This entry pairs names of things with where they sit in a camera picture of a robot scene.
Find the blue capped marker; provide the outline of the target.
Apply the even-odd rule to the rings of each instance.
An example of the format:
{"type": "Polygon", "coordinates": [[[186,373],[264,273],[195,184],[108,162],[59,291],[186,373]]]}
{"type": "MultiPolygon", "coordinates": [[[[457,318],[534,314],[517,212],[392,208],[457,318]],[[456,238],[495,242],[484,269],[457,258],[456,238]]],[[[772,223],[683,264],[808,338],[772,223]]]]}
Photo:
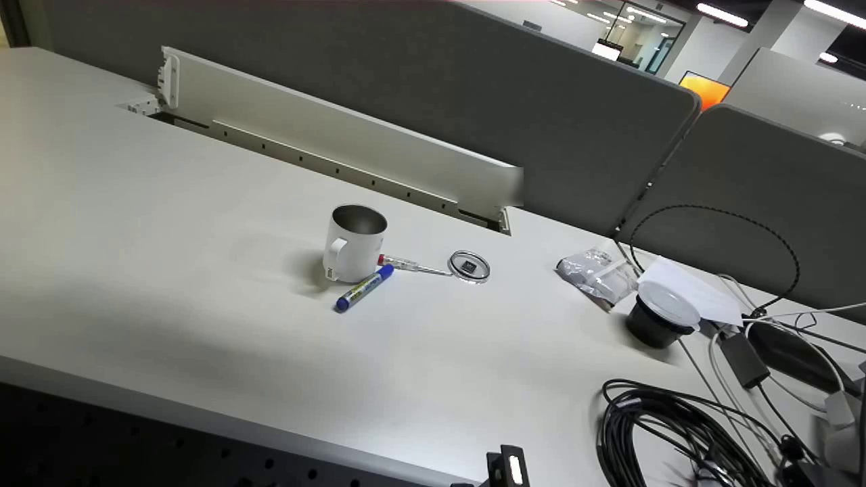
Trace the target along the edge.
{"type": "Polygon", "coordinates": [[[373,277],[343,293],[335,304],[334,311],[343,314],[353,306],[357,306],[366,295],[370,295],[379,285],[384,285],[396,273],[392,265],[383,265],[373,277]]]}

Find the white metal mug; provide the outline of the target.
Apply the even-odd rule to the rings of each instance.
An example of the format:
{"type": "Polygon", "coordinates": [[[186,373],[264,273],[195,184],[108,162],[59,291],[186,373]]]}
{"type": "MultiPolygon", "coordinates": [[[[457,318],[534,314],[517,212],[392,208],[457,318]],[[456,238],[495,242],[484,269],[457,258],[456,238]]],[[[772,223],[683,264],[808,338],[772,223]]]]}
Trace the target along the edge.
{"type": "Polygon", "coordinates": [[[335,207],[323,253],[328,283],[353,285],[377,270],[388,220],[369,207],[335,207]]]}

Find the grey desk divider panel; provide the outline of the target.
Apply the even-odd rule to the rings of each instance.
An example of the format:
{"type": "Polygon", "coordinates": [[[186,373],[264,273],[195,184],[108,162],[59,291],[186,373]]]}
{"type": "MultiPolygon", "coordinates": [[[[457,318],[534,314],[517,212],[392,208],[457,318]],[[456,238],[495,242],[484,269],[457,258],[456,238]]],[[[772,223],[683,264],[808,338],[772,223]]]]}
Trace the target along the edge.
{"type": "Polygon", "coordinates": [[[150,81],[157,53],[241,68],[523,172],[526,212],[615,230],[698,118],[633,68],[456,0],[20,0],[31,42],[150,81]]]}

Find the small black clamp device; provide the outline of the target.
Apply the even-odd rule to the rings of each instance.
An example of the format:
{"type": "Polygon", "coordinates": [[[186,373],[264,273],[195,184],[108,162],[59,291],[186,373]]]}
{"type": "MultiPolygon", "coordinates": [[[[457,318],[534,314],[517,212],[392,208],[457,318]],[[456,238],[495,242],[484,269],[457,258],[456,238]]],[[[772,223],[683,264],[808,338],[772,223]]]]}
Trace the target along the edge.
{"type": "Polygon", "coordinates": [[[519,446],[503,445],[487,454],[487,487],[530,487],[526,453],[519,446]]]}

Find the black white round device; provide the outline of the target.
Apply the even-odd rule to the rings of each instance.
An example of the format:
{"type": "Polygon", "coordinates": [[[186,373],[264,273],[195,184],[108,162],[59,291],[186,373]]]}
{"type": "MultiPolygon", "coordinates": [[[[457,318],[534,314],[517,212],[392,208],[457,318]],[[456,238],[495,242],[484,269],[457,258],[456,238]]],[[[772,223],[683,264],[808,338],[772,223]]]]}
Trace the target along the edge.
{"type": "Polygon", "coordinates": [[[642,283],[625,330],[653,350],[668,350],[676,338],[691,337],[698,322],[702,314],[679,293],[657,283],[642,283]]]}

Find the orange monitor screen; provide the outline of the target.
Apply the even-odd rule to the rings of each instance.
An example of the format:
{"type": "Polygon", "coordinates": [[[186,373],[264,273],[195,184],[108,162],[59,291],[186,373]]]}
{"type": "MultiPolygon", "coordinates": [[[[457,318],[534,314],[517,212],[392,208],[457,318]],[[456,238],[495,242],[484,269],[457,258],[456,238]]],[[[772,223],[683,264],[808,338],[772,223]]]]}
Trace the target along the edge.
{"type": "Polygon", "coordinates": [[[702,109],[705,109],[705,111],[720,105],[720,104],[726,101],[726,95],[730,92],[728,85],[720,85],[720,81],[706,78],[706,77],[702,77],[702,73],[686,73],[686,77],[679,78],[679,85],[683,85],[686,89],[691,89],[691,92],[702,101],[702,109]]]}

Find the black power adapter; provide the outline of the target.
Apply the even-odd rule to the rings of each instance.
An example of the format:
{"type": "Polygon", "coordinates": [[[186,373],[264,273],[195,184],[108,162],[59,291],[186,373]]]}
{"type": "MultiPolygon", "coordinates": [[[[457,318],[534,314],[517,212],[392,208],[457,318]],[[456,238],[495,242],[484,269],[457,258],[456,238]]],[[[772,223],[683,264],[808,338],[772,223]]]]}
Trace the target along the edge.
{"type": "Polygon", "coordinates": [[[763,358],[741,333],[724,337],[720,350],[745,391],[759,387],[768,377],[763,358]]]}

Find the black oval pad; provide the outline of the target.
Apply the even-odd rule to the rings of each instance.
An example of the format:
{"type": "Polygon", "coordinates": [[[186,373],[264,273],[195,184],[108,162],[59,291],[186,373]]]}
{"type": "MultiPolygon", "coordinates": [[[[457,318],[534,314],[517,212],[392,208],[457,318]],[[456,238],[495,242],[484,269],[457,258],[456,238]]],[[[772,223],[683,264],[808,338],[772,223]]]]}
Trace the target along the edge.
{"type": "Polygon", "coordinates": [[[824,394],[840,391],[835,369],[805,338],[778,330],[774,325],[752,325],[747,330],[747,338],[768,369],[782,371],[824,394]]]}

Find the black perforated desk front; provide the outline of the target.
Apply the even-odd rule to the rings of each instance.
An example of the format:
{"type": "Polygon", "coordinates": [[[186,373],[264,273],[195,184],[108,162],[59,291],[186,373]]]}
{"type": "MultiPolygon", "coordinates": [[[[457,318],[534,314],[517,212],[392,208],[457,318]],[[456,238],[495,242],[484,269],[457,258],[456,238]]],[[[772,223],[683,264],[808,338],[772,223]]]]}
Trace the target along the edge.
{"type": "Polygon", "coordinates": [[[416,486],[2,384],[0,487],[416,486]]]}

